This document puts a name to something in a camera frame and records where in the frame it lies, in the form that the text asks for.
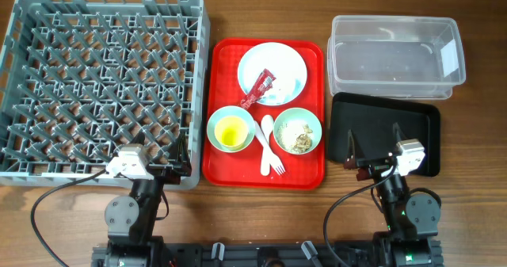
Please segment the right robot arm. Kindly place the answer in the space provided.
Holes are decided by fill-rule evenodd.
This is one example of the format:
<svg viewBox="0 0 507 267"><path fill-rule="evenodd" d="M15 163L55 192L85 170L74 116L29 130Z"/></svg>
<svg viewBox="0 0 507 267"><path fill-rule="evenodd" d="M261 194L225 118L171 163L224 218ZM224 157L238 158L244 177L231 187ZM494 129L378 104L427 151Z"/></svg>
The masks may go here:
<svg viewBox="0 0 507 267"><path fill-rule="evenodd" d="M409 189L406 177L425 159L418 139L407 139L398 124L393 125L394 150L384 158L366 158L356 136L348 131L344 167L356 170L358 181L374 181L380 209L392 236L398 240L419 240L438 234L441 200L432 191Z"/></svg>

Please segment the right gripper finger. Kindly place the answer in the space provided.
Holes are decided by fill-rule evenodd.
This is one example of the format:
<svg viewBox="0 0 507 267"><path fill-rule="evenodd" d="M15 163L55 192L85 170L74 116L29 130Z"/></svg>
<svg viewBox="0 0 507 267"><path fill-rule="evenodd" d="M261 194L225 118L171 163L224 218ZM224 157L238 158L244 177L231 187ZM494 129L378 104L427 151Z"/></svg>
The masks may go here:
<svg viewBox="0 0 507 267"><path fill-rule="evenodd" d="M400 148L402 145L402 142L405 140L405 135L404 135L401 127L399 126L398 122L395 122L393 124L392 130L393 130L393 136L396 140L396 147Z"/></svg>
<svg viewBox="0 0 507 267"><path fill-rule="evenodd" d="M356 139L355 139L352 129L348 130L347 136L348 136L348 150L347 150L346 161L350 162L350 161L354 161L355 156L356 156Z"/></svg>

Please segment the food scraps rice and nuts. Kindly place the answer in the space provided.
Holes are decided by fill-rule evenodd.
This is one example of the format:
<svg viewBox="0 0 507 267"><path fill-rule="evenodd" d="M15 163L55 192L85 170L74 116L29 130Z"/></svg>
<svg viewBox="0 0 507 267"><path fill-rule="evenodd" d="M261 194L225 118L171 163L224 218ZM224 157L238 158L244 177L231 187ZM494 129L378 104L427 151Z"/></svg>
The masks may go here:
<svg viewBox="0 0 507 267"><path fill-rule="evenodd" d="M287 122L279 126L277 137L284 150L303 154L312 146L313 130L306 123Z"/></svg>

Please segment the yellow plastic cup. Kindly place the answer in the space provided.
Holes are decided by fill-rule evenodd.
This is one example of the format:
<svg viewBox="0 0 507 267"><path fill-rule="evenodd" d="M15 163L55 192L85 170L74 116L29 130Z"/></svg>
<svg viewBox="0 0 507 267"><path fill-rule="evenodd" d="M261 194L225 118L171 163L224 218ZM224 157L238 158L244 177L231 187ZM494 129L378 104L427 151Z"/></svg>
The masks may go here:
<svg viewBox="0 0 507 267"><path fill-rule="evenodd" d="M239 116L225 116L215 125L215 137L229 151L239 150L248 136L246 122Z"/></svg>

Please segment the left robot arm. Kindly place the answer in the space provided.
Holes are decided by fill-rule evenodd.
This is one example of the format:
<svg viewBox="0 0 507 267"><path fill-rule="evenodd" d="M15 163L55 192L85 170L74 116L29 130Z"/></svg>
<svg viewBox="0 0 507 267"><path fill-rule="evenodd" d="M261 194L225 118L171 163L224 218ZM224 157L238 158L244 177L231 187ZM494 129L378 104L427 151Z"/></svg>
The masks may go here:
<svg viewBox="0 0 507 267"><path fill-rule="evenodd" d="M106 166L115 177L126 177L132 182L127 196L113 199L105 209L109 241L118 245L141 246L151 240L158 206L166 200L165 185L179 185L189 177L192 166L183 135L170 146L171 163L162 168L150 165L151 155L143 145L145 135L140 132L133 141L124 145Z"/></svg>

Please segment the red snack wrapper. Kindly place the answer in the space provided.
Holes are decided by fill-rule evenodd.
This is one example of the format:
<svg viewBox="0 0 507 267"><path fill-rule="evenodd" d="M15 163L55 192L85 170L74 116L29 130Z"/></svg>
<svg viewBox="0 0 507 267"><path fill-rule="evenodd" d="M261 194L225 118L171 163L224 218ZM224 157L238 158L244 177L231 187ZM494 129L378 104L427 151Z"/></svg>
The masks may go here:
<svg viewBox="0 0 507 267"><path fill-rule="evenodd" d="M240 101L239 106L245 110L248 110L249 107L253 103L257 102L265 94L266 91L270 90L273 87L273 82L275 80L276 78L273 76L273 74L268 69L264 69L259 74L249 93Z"/></svg>

